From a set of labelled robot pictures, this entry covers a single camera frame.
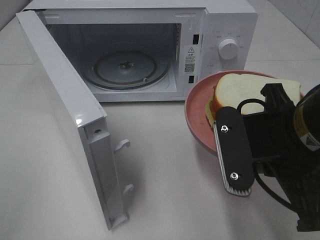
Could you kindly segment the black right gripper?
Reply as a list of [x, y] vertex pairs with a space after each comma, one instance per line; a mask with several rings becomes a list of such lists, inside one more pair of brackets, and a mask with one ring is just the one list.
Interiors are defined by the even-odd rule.
[[294, 102], [281, 83], [267, 83], [260, 93], [264, 111], [241, 115], [222, 107], [215, 115], [213, 132], [222, 182], [237, 197], [248, 197], [255, 177], [252, 165], [280, 162], [302, 165], [308, 150], [294, 130]]

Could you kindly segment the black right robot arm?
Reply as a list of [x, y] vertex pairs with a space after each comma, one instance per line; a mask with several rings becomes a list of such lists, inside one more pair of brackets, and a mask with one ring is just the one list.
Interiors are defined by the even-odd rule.
[[261, 94], [264, 100], [219, 109], [212, 127], [224, 187], [239, 197], [251, 194], [258, 173], [284, 185], [315, 176], [320, 165], [320, 88], [297, 104], [280, 83], [266, 84]]

